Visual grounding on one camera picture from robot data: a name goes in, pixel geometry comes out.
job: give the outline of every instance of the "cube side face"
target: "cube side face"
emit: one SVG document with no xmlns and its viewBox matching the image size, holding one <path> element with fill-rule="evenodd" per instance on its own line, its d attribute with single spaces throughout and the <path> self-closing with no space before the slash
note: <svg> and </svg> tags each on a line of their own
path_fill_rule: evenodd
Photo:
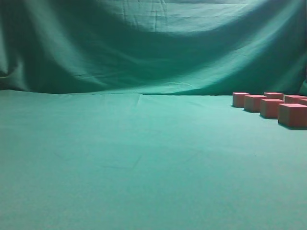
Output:
<svg viewBox="0 0 307 230">
<path fill-rule="evenodd" d="M 260 112 L 260 103 L 261 103 L 261 100 L 264 98 L 266 97 L 263 96 L 263 98 L 261 97 L 254 98 L 253 112 Z"/>
<path fill-rule="evenodd" d="M 289 111 L 290 109 L 281 104 L 278 107 L 278 123 L 289 126 Z"/>
<path fill-rule="evenodd" d="M 254 99 L 246 96 L 244 98 L 244 109 L 249 112 L 253 112 L 254 108 Z"/>
<path fill-rule="evenodd" d="M 244 107 L 244 96 L 245 95 L 233 95 L 232 105 L 233 107 L 243 108 Z"/>
<path fill-rule="evenodd" d="M 289 126 L 307 127 L 307 107 L 290 108 Z"/>
<path fill-rule="evenodd" d="M 296 104 L 296 103 L 298 103 L 298 98 L 292 98 L 291 101 L 292 101 L 291 102 L 292 104 Z"/>
<path fill-rule="evenodd" d="M 291 104 L 291 103 L 293 103 L 293 98 L 290 97 L 290 96 L 285 96 L 285 97 L 284 97 L 284 102 L 285 102 L 286 104 Z"/>
<path fill-rule="evenodd" d="M 307 105 L 307 99 L 298 99 L 299 104 Z"/>
<path fill-rule="evenodd" d="M 279 92 L 265 92 L 264 96 L 270 99 L 280 99 L 283 100 L 284 94 Z"/>
<path fill-rule="evenodd" d="M 261 100 L 260 115 L 263 116 L 263 117 L 267 117 L 266 105 L 267 105 L 267 103 L 264 100 Z"/>
<path fill-rule="evenodd" d="M 267 118 L 278 118 L 278 108 L 281 102 L 268 102 L 267 103 Z"/>
</svg>

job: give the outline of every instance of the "cube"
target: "cube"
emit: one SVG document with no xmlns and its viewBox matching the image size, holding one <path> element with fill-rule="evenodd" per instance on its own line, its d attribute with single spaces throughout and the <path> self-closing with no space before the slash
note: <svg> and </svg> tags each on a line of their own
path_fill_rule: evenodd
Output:
<svg viewBox="0 0 307 230">
<path fill-rule="evenodd" d="M 260 112 L 261 99 L 265 99 L 263 95 L 246 95 L 244 96 L 244 110 L 252 113 Z"/>
<path fill-rule="evenodd" d="M 282 104 L 280 99 L 261 99 L 260 115 L 265 118 L 278 118 L 278 107 Z"/>
<path fill-rule="evenodd" d="M 264 96 L 270 99 L 280 99 L 283 100 L 283 93 L 279 92 L 265 92 Z"/>
<path fill-rule="evenodd" d="M 246 92 L 234 92 L 232 94 L 232 105 L 237 108 L 244 108 L 244 96 L 249 95 Z"/>
<path fill-rule="evenodd" d="M 298 104 L 298 99 L 301 99 L 301 98 L 307 98 L 307 97 L 300 96 L 300 95 L 286 95 L 284 97 L 284 103 L 285 104 L 290 104 L 290 103 Z"/>
<path fill-rule="evenodd" d="M 307 105 L 280 104 L 278 123 L 288 127 L 307 127 Z"/>
<path fill-rule="evenodd" d="M 304 104 L 304 105 L 307 105 L 307 98 L 301 98 L 301 99 L 298 99 L 298 103 L 299 104 Z"/>
</svg>

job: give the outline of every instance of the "pink cube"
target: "pink cube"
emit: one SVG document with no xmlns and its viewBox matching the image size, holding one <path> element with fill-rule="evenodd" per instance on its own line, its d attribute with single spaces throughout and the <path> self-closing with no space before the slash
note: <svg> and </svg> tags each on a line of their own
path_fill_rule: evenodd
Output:
<svg viewBox="0 0 307 230">
<path fill-rule="evenodd" d="M 285 104 L 291 104 L 291 103 L 297 104 L 298 99 L 301 99 L 301 98 L 307 98 L 307 97 L 300 96 L 300 95 L 286 95 L 284 97 L 284 103 Z"/>
<path fill-rule="evenodd" d="M 232 105 L 237 108 L 244 108 L 244 96 L 249 95 L 246 92 L 234 92 L 232 93 Z"/>
<path fill-rule="evenodd" d="M 307 98 L 306 98 L 306 99 L 305 99 L 305 98 L 304 98 L 304 99 L 302 99 L 302 98 L 301 98 L 301 99 L 298 99 L 298 103 L 299 103 L 299 104 L 307 105 Z"/>
<path fill-rule="evenodd" d="M 307 127 L 307 105 L 280 104 L 278 123 L 288 127 Z"/>
<path fill-rule="evenodd" d="M 261 99 L 260 115 L 265 118 L 278 118 L 278 106 L 282 104 L 280 99 Z"/>
<path fill-rule="evenodd" d="M 261 99 L 265 99 L 263 95 L 246 95 L 244 96 L 244 109 L 248 112 L 260 112 Z"/>
<path fill-rule="evenodd" d="M 283 93 L 279 92 L 265 92 L 264 96 L 270 99 L 280 99 L 283 100 Z"/>
</svg>

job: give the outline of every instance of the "toy block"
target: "toy block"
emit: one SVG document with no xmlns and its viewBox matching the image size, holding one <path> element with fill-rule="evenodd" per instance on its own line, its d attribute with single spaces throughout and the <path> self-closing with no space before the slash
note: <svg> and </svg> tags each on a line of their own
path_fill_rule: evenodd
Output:
<svg viewBox="0 0 307 230">
<path fill-rule="evenodd" d="M 307 98 L 306 96 L 300 96 L 300 95 L 286 95 L 284 97 L 284 103 L 285 104 L 297 104 L 298 103 L 298 99 L 301 98 Z"/>
<path fill-rule="evenodd" d="M 246 92 L 234 92 L 232 93 L 232 105 L 237 108 L 244 108 L 244 96 L 250 95 Z"/>
<path fill-rule="evenodd" d="M 278 123 L 288 127 L 307 127 L 307 105 L 280 104 Z"/>
<path fill-rule="evenodd" d="M 279 104 L 283 104 L 280 99 L 261 99 L 260 115 L 265 118 L 278 118 Z"/>
<path fill-rule="evenodd" d="M 265 99 L 263 95 L 246 95 L 244 96 L 244 110 L 248 112 L 260 112 L 261 99 Z"/>
<path fill-rule="evenodd" d="M 301 98 L 301 99 L 298 99 L 298 103 L 299 104 L 304 104 L 304 105 L 307 105 L 307 98 Z"/>
<path fill-rule="evenodd" d="M 266 96 L 269 99 L 283 100 L 283 93 L 279 93 L 279 92 L 265 92 L 264 96 Z"/>
</svg>

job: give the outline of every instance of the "red block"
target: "red block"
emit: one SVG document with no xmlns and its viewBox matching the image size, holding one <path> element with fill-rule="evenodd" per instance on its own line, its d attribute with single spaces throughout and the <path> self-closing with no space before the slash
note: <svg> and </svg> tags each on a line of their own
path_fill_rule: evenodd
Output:
<svg viewBox="0 0 307 230">
<path fill-rule="evenodd" d="M 232 93 L 232 105 L 237 108 L 244 108 L 244 96 L 249 95 L 246 92 L 234 92 Z"/>
<path fill-rule="evenodd" d="M 278 107 L 282 104 L 280 99 L 261 99 L 260 115 L 265 118 L 278 118 Z"/>
<path fill-rule="evenodd" d="M 248 112 L 260 112 L 261 99 L 265 99 L 263 95 L 247 95 L 244 97 L 244 109 Z"/>
<path fill-rule="evenodd" d="M 304 105 L 307 105 L 307 98 L 305 99 L 298 99 L 298 103 L 299 104 L 304 104 Z"/>
<path fill-rule="evenodd" d="M 307 98 L 307 97 L 300 96 L 300 95 L 286 95 L 284 97 L 284 103 L 285 104 L 291 104 L 291 103 L 297 104 L 298 99 L 301 99 L 301 98 Z"/>
<path fill-rule="evenodd" d="M 307 106 L 303 104 L 280 104 L 278 123 L 288 127 L 307 127 Z"/>
<path fill-rule="evenodd" d="M 279 92 L 265 92 L 264 96 L 270 99 L 280 99 L 283 100 L 283 93 Z"/>
</svg>

